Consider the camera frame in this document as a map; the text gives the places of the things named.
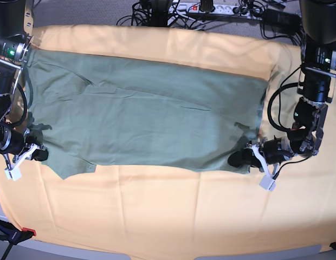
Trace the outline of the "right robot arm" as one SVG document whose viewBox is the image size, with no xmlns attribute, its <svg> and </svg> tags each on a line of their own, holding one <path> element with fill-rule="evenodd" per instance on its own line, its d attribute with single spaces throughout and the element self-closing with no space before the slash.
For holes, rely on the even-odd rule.
<svg viewBox="0 0 336 260">
<path fill-rule="evenodd" d="M 27 98 L 19 80 L 30 49 L 32 35 L 26 27 L 32 25 L 32 4 L 24 0 L 0 1 L 0 154 L 6 163 L 6 173 L 19 172 L 25 160 L 45 161 L 47 149 L 29 136 L 29 130 L 20 133 L 28 113 Z M 20 93 L 23 112 L 16 122 L 8 122 L 7 116 L 14 106 L 15 94 Z"/>
</svg>

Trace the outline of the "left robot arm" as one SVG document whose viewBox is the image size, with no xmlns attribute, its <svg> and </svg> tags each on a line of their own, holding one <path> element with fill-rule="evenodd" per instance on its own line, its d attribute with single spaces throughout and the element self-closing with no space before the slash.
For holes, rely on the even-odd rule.
<svg viewBox="0 0 336 260">
<path fill-rule="evenodd" d="M 269 123 L 286 136 L 248 143 L 228 158 L 232 167 L 256 167 L 264 172 L 269 165 L 284 167 L 295 156 L 308 160 L 319 152 L 328 104 L 333 100 L 328 94 L 331 81 L 336 78 L 336 1 L 300 1 L 300 10 L 305 36 L 298 70 L 304 80 L 282 82 L 267 107 Z M 290 88 L 296 88 L 300 98 L 294 110 L 294 122 L 287 128 L 274 121 L 272 105 Z"/>
</svg>

